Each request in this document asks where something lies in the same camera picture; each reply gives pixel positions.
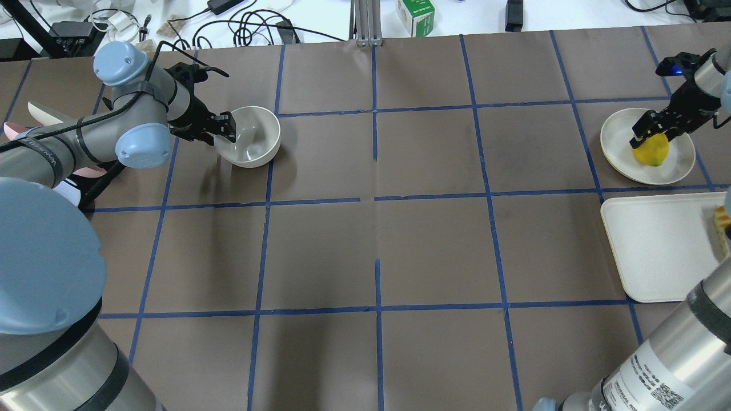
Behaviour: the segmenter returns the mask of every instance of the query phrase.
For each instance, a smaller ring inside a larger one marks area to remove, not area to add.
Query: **white tray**
[[[725,192],[611,198],[602,219],[627,295],[681,301],[723,260],[713,210]]]

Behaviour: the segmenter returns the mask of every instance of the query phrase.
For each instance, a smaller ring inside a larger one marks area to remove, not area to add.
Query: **blue tape grid line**
[[[566,91],[569,94],[569,99],[571,100],[571,106],[574,111],[574,117],[576,119],[576,125],[579,129],[579,134],[581,136],[581,142],[584,145],[584,151],[586,152],[586,159],[589,163],[589,168],[591,168],[591,176],[594,178],[594,184],[596,185],[596,194],[599,196],[599,202],[604,202],[604,190],[602,189],[602,185],[599,182],[599,177],[596,174],[596,167],[594,166],[594,159],[591,157],[591,152],[589,150],[588,141],[586,140],[586,133],[584,132],[584,127],[581,123],[581,117],[579,116],[578,109],[576,107],[576,101],[574,100],[574,94],[571,90],[571,83],[569,82],[569,77],[566,72],[566,67],[564,66],[564,60],[561,58],[561,50],[558,47],[558,42],[556,41],[556,35],[552,31],[549,31],[551,42],[553,43],[553,49],[556,52],[556,58],[558,59],[558,65],[561,68],[561,75],[564,78],[564,83],[566,84]],[[642,331],[640,330],[640,321],[637,319],[637,312],[635,311],[635,303],[634,301],[627,296],[626,297],[626,303],[629,308],[629,316],[632,319],[632,326],[635,329],[635,336],[637,337],[637,342],[639,344],[642,344]]]
[[[378,161],[378,120],[376,119],[376,116],[378,116],[378,88],[376,87],[376,49],[377,47],[371,47],[371,93],[373,95],[373,104],[371,109],[373,113],[371,115],[373,116],[373,160]]]
[[[376,258],[376,361],[378,364],[378,411],[384,411],[383,391],[383,306],[381,299],[381,260]]]
[[[594,104],[594,103],[608,103],[608,102],[647,102],[647,101],[667,101],[669,97],[658,96],[658,97],[629,97],[629,98],[618,98],[618,99],[582,99],[575,100],[576,104]],[[544,102],[507,102],[507,103],[488,103],[488,104],[476,104],[477,108],[500,108],[500,107],[528,107],[534,105],[568,105],[571,104],[569,100],[551,100]],[[309,116],[350,116],[353,114],[364,114],[364,113],[408,113],[412,111],[435,111],[435,110],[467,110],[472,108],[472,105],[435,105],[425,107],[407,107],[407,108],[372,108],[372,109],[361,109],[361,110],[345,110],[345,111],[313,111],[305,113],[282,113],[279,114],[281,118],[291,117],[309,117]]]
[[[469,84],[469,97],[472,104],[472,117],[474,119],[474,131],[477,135],[477,152],[480,155],[480,166],[482,168],[482,182],[485,184],[485,196],[487,198],[488,214],[490,216],[490,232],[493,237],[493,250],[495,252],[495,261],[497,264],[498,281],[500,284],[500,299],[504,310],[505,336],[507,339],[508,356],[510,357],[510,372],[512,374],[512,386],[515,392],[515,403],[518,411],[523,411],[523,398],[520,394],[520,380],[518,379],[518,363],[515,360],[515,347],[512,340],[512,326],[510,325],[510,304],[507,298],[507,290],[505,288],[505,277],[502,268],[502,258],[500,255],[500,243],[498,239],[497,227],[495,224],[495,215],[493,212],[492,191],[490,190],[490,181],[488,180],[488,171],[485,166],[485,154],[482,150],[482,133],[480,131],[480,117],[477,115],[477,101],[474,96],[474,84],[472,82],[472,72],[469,66],[469,57],[467,56],[467,47],[464,42],[464,36],[459,35],[460,45],[462,46],[462,57],[464,58],[464,66],[467,74],[467,83]]]
[[[281,79],[284,72],[284,56],[286,45],[281,46],[279,54],[279,72],[276,79],[276,98],[274,102],[274,115],[279,115],[279,102],[281,101]],[[264,234],[262,236],[262,254],[259,261],[259,283],[257,286],[257,305],[254,313],[254,330],[251,335],[251,360],[249,361],[249,386],[246,393],[246,409],[251,411],[254,403],[254,381],[257,373],[257,352],[259,347],[259,329],[261,323],[262,297],[264,295],[264,271],[267,259],[267,244],[269,240],[269,217],[272,208],[272,176],[274,173],[274,160],[269,162],[267,171],[267,194],[266,209],[264,214]]]
[[[278,315],[317,315],[342,314],[348,312],[402,312],[402,311],[443,311],[466,309],[504,309],[505,304],[498,303],[452,303],[452,304],[404,304],[384,306],[379,305],[376,297],[374,306],[346,306],[314,309],[243,309],[229,311],[193,311],[193,312],[146,312],[144,318],[195,318],[195,317],[251,317],[251,316],[278,316]],[[620,300],[579,300],[579,301],[524,301],[508,303],[509,309],[525,308],[554,308],[554,307],[585,307],[585,306],[624,306],[629,305],[627,299]],[[137,313],[104,313],[99,316],[104,320],[137,318]]]
[[[642,27],[643,34],[645,35],[645,41],[648,44],[648,47],[651,50],[651,53],[653,55],[653,58],[656,60],[654,51],[652,50],[651,43],[649,42],[649,38],[647,37],[645,28]],[[409,311],[409,310],[440,310],[440,309],[504,309],[506,311],[506,332],[507,332],[507,338],[509,343],[509,349],[510,349],[510,362],[511,362],[511,368],[513,370],[513,379],[514,379],[514,386],[515,386],[515,394],[516,394],[516,401],[518,402],[518,409],[522,410],[522,404],[520,399],[520,391],[519,391],[519,383],[518,383],[518,373],[517,373],[517,366],[515,365],[515,353],[512,347],[512,332],[510,330],[510,317],[508,313],[508,309],[519,309],[519,308],[537,308],[537,307],[555,307],[555,306],[606,306],[606,305],[628,305],[629,310],[633,317],[633,323],[635,324],[635,330],[638,335],[638,340],[641,341],[641,332],[639,329],[639,325],[637,324],[635,309],[634,309],[634,302],[626,299],[626,300],[595,300],[595,301],[537,301],[537,302],[523,302],[523,303],[510,303],[507,300],[507,293],[505,292],[505,284],[504,284],[504,277],[502,275],[502,269],[501,269],[501,261],[499,256],[499,243],[497,238],[497,232],[495,228],[495,221],[494,221],[494,215],[492,213],[492,197],[495,196],[505,196],[505,195],[552,195],[552,194],[580,194],[580,193],[594,193],[596,192],[601,196],[602,192],[641,192],[641,191],[652,191],[656,189],[726,189],[727,185],[723,184],[712,184],[710,177],[708,176],[708,173],[705,170],[705,167],[702,164],[702,160],[700,158],[700,155],[698,155],[698,162],[701,170],[704,173],[704,176],[706,177],[706,180],[708,182],[707,186],[670,186],[670,187],[625,187],[625,188],[616,188],[616,189],[602,189],[599,185],[598,179],[596,179],[596,171],[594,170],[594,165],[591,160],[591,154],[588,152],[588,147],[586,145],[586,136],[583,134],[583,128],[580,123],[580,118],[578,118],[576,105],[577,104],[591,104],[591,103],[603,103],[603,102],[631,102],[631,101],[665,101],[668,100],[669,97],[640,97],[640,98],[622,98],[622,99],[583,99],[583,100],[576,100],[571,95],[570,91],[570,85],[568,83],[568,78],[565,73],[565,69],[563,67],[562,60],[560,58],[560,54],[558,51],[558,46],[556,44],[555,38],[553,36],[553,32],[550,33],[551,38],[554,43],[554,48],[556,49],[556,53],[559,59],[559,64],[561,65],[561,71],[564,75],[564,81],[567,86],[567,90],[569,91],[569,98],[570,100],[557,100],[557,101],[546,101],[546,102],[510,102],[510,103],[495,103],[495,104],[477,104],[475,102],[474,97],[474,85],[472,83],[471,73],[469,69],[469,60],[466,52],[466,46],[464,44],[463,37],[460,36],[461,45],[462,45],[462,51],[463,51],[463,57],[465,59],[465,65],[466,70],[468,74],[468,82],[469,82],[469,88],[471,93],[471,104],[470,105],[452,105],[452,106],[434,106],[434,107],[420,107],[420,108],[390,108],[390,109],[381,109],[378,110],[376,108],[377,104],[377,97],[376,97],[376,49],[373,48],[372,51],[372,81],[373,81],[373,106],[371,110],[350,110],[350,111],[339,111],[339,112],[321,112],[321,113],[290,113],[290,114],[280,114],[279,113],[279,104],[280,104],[280,97],[281,97],[281,79],[282,79],[282,72],[284,67],[284,46],[281,48],[281,55],[280,55],[280,62],[279,62],[279,74],[277,79],[277,94],[276,94],[276,101],[275,101],[275,114],[277,114],[279,117],[299,117],[299,116],[331,116],[331,115],[350,115],[350,114],[358,114],[358,113],[371,113],[374,119],[374,159],[377,159],[377,128],[376,128],[376,115],[378,112],[384,112],[384,113],[398,113],[398,112],[408,112],[408,111],[425,111],[425,110],[460,110],[460,109],[469,109],[471,108],[473,110],[473,116],[475,121],[475,128],[477,133],[477,142],[480,146],[480,161],[482,165],[482,172],[483,172],[483,181],[485,183],[485,193],[462,193],[462,194],[445,194],[445,195],[414,195],[414,196],[384,196],[384,197],[375,197],[375,200],[378,201],[387,201],[387,200],[427,200],[427,199],[441,199],[441,198],[462,198],[462,197],[485,197],[488,201],[488,208],[490,211],[490,221],[491,221],[491,230],[493,233],[493,245],[495,247],[496,257],[497,257],[497,263],[499,265],[499,277],[500,277],[500,283],[501,283],[501,303],[469,303],[469,304],[431,304],[431,305],[401,305],[401,306],[382,306],[380,301],[380,270],[379,270],[379,261],[376,262],[376,306],[355,306],[355,307],[336,307],[336,308],[326,308],[326,309],[273,309],[273,310],[261,310],[261,297],[263,292],[263,279],[264,279],[264,266],[265,266],[265,254],[266,254],[266,243],[267,243],[267,237],[268,237],[268,223],[269,223],[269,213],[270,208],[272,206],[291,206],[291,205],[298,205],[298,204],[316,204],[316,203],[348,203],[348,202],[355,202],[360,201],[359,198],[333,198],[333,199],[323,199],[323,200],[292,200],[292,201],[276,201],[272,202],[270,199],[271,194],[271,179],[272,179],[272,173],[273,173],[273,163],[270,163],[269,165],[269,171],[268,171],[268,185],[267,185],[267,200],[262,202],[255,202],[255,203],[220,203],[220,204],[196,204],[196,205],[167,205],[167,196],[170,189],[170,182],[172,181],[172,174],[173,174],[173,168],[174,168],[174,162],[175,162],[175,155],[178,148],[178,141],[176,140],[175,146],[173,148],[173,155],[170,161],[170,166],[168,170],[167,175],[167,181],[166,181],[166,187],[164,191],[164,197],[162,201],[161,206],[149,206],[149,207],[120,207],[120,208],[99,208],[94,211],[90,212],[96,212],[96,213],[107,213],[107,212],[124,212],[124,211],[158,211],[160,213],[156,236],[154,240],[153,250],[151,253],[151,260],[148,265],[148,275],[145,278],[145,286],[143,288],[143,296],[140,300],[140,309],[138,310],[138,313],[120,313],[120,314],[102,314],[100,315],[100,318],[106,318],[106,319],[118,319],[118,318],[127,318],[127,319],[136,319],[137,322],[135,324],[135,333],[133,336],[132,341],[132,348],[130,350],[130,361],[134,360],[137,340],[139,338],[139,332],[140,332],[140,323],[143,318],[182,318],[182,317],[221,317],[221,316],[254,316],[255,317],[255,324],[254,324],[254,341],[252,344],[252,359],[251,359],[251,368],[250,368],[250,380],[249,380],[249,409],[251,409],[251,398],[253,395],[253,387],[254,387],[254,372],[255,372],[255,365],[256,365],[256,351],[257,351],[257,343],[258,343],[258,322],[259,318],[261,316],[266,315],[299,315],[299,314],[336,314],[336,313],[342,313],[342,312],[376,312],[377,318],[376,318],[376,337],[377,337],[377,350],[378,350],[378,362],[379,362],[379,409],[383,410],[383,375],[382,375],[382,324],[381,324],[381,315],[382,312],[387,311]],[[13,101],[10,105],[10,108],[8,110],[8,113],[5,117],[5,121],[10,117],[10,113],[12,112],[12,109],[15,106],[15,103],[17,101],[17,98],[20,94],[20,91],[23,87],[23,84],[28,76],[28,73],[31,68],[31,62],[28,63],[28,66],[26,68],[26,71],[23,75],[23,78],[20,82],[20,85],[18,86],[18,90],[15,92],[15,96],[13,98]],[[668,90],[668,94],[670,94],[669,86],[667,85],[667,82],[665,82],[666,89]],[[101,87],[101,90],[99,91],[99,96],[96,100],[96,105],[94,108],[94,111],[96,112],[99,108],[99,104],[102,101],[102,97],[104,94],[104,86]],[[585,146],[585,150],[587,150],[587,156],[590,164],[590,168],[592,168],[592,174],[595,177],[596,182],[596,189],[566,189],[566,190],[536,190],[536,191],[522,191],[522,192],[494,192],[492,193],[489,189],[489,183],[488,183],[488,177],[485,169],[485,159],[484,154],[482,153],[482,137],[480,133],[480,124],[479,119],[477,117],[477,108],[499,108],[499,107],[516,107],[516,106],[531,106],[531,105],[563,105],[563,104],[570,104],[572,108],[574,109],[575,116],[577,117],[577,125],[580,130],[580,134],[582,135],[583,143]],[[146,302],[146,297],[148,293],[148,288],[151,280],[151,274],[154,266],[154,257],[156,254],[156,248],[159,242],[159,236],[162,231],[162,224],[164,221],[164,212],[166,210],[170,209],[190,209],[190,208],[229,208],[229,207],[257,207],[257,206],[264,206],[266,207],[265,212],[265,231],[264,231],[264,238],[262,240],[262,259],[261,259],[261,266],[260,266],[260,283],[259,287],[257,289],[257,308],[255,310],[238,310],[238,311],[225,311],[225,312],[144,312],[144,304]]]
[[[655,67],[660,64],[660,60],[657,59],[657,54],[655,54],[655,49],[652,47],[652,42],[650,41],[650,36],[647,35],[647,29],[645,26],[641,26],[640,30],[642,30],[642,36],[645,37],[645,44],[647,45],[647,49],[650,50],[650,56],[652,56],[652,61],[655,63]],[[665,86],[665,91],[667,92],[667,95],[670,96],[673,94],[673,92],[670,90],[670,84],[667,83],[667,79],[664,77],[660,77],[662,79],[662,84]]]
[[[129,349],[129,362],[135,361],[135,353],[137,352],[137,341],[140,338],[140,327],[142,325],[143,314],[145,313],[145,304],[147,303],[147,295],[150,290],[150,282],[152,280],[152,271],[155,266],[155,257],[157,256],[157,246],[160,242],[160,234],[162,233],[162,224],[165,218],[165,205],[167,204],[167,196],[170,193],[170,182],[173,180],[173,168],[175,167],[175,158],[178,154],[178,143],[180,139],[175,139],[173,145],[173,154],[170,156],[170,165],[167,169],[167,180],[165,181],[165,191],[162,195],[162,204],[160,207],[160,216],[157,220],[157,229],[155,230],[155,239],[152,243],[152,252],[150,253],[150,263],[147,267],[147,275],[145,276],[145,285],[140,297],[140,308],[137,310],[137,321],[135,322],[135,332],[132,334],[132,346]]]
[[[32,64],[33,60],[28,60],[28,66],[26,67],[26,71],[23,73],[23,77],[20,79],[18,90],[15,90],[15,95],[12,97],[10,107],[7,109],[7,113],[5,114],[5,119],[3,120],[4,123],[10,119],[10,114],[12,113],[12,109],[15,108],[15,103],[18,101],[18,96],[20,96],[20,90],[23,88],[23,84],[26,83],[26,78],[28,78],[28,73],[31,71]]]

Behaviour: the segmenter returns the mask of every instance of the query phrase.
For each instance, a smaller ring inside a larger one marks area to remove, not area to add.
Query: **white plate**
[[[688,133],[670,142],[667,158],[658,167],[644,165],[632,154],[629,145],[635,136],[632,126],[646,111],[645,108],[626,108],[607,118],[599,135],[604,157],[623,176],[640,183],[660,186],[682,180],[695,165],[695,147]]]
[[[610,198],[602,219],[627,295],[681,301],[723,260],[713,210],[725,192]]]

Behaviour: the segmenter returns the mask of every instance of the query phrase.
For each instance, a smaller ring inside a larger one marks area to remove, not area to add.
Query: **qr code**
[[[652,392],[652,396],[669,410],[677,407],[684,400],[682,396],[671,390],[670,387],[665,384],[660,384],[658,388],[655,388],[655,391]]]

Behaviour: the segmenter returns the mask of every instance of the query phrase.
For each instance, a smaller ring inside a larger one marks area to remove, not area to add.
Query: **food item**
[[[660,132],[645,140],[642,145],[632,149],[635,159],[644,165],[658,167],[662,165],[670,151],[670,142],[665,133]]]
[[[724,256],[729,256],[729,238],[726,235],[727,227],[731,226],[731,217],[726,214],[726,208],[720,206],[713,213],[713,223],[716,226],[716,232],[721,237],[721,247],[724,250]]]

